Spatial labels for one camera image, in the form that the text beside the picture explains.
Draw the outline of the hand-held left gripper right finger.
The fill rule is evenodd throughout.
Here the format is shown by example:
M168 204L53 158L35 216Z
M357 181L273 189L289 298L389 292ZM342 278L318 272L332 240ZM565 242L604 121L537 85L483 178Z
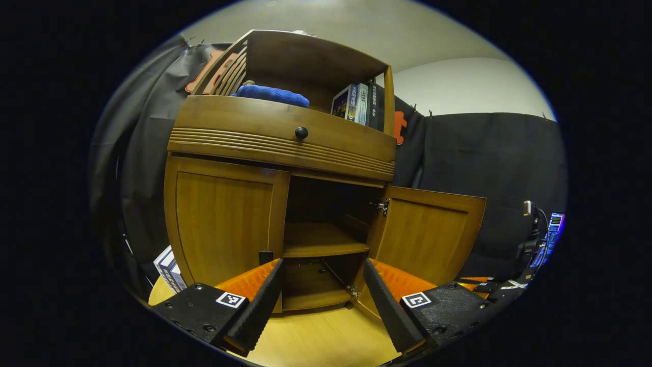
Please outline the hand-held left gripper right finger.
M491 302L457 282L427 282L372 258L363 276L393 346L399 353L445 348L488 318Z

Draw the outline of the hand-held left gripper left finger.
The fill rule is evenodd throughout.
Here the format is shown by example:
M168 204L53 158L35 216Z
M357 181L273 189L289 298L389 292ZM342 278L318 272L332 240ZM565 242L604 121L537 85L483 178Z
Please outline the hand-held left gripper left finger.
M206 344L247 357L279 300L283 269L277 258L219 285L194 283L153 309Z

